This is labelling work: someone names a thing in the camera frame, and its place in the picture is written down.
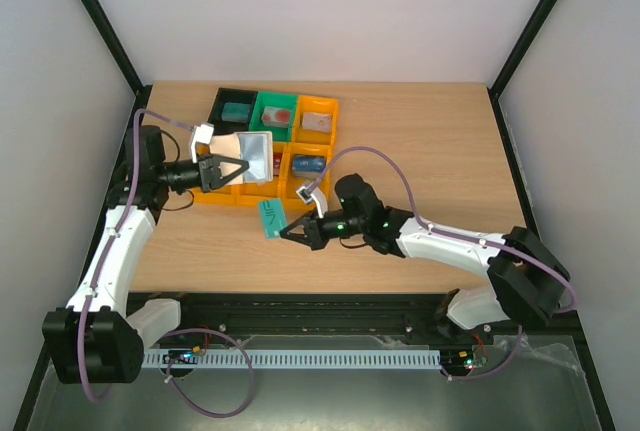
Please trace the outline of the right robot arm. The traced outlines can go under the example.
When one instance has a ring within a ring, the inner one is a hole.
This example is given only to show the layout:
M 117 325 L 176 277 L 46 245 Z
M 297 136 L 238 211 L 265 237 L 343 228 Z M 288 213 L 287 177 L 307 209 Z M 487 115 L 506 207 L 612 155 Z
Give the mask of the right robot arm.
M 340 207 L 329 210 L 322 193 L 302 185 L 300 198 L 316 206 L 284 227 L 281 238 L 321 250 L 333 239 L 360 236 L 380 254 L 437 261 L 487 279 L 483 287 L 449 293 L 436 318 L 443 340 L 455 343 L 474 328 L 508 320 L 539 329 L 561 312 L 570 275 L 531 230 L 482 233 L 428 222 L 384 205 L 358 174 L 342 177 L 334 190 Z

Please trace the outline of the teal green credit card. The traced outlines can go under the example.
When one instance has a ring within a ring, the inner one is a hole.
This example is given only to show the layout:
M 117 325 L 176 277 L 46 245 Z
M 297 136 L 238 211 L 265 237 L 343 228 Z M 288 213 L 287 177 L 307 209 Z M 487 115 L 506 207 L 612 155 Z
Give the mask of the teal green credit card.
M 258 204 L 260 219 L 267 239 L 278 239 L 280 231 L 288 225 L 280 198 L 261 200 Z

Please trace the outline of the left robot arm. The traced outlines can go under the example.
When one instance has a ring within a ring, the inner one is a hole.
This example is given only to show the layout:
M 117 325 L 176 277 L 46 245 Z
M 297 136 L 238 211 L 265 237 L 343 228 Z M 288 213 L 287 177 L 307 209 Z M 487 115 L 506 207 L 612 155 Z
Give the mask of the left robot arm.
M 125 136 L 126 174 L 107 196 L 102 236 L 91 264 L 67 304 L 42 325 L 58 379 L 64 384 L 131 383 L 145 352 L 181 321 L 173 299 L 153 299 L 133 314 L 127 299 L 144 247 L 172 192 L 218 190 L 247 171 L 232 156 L 198 152 L 166 159 L 163 133 L 137 126 Z

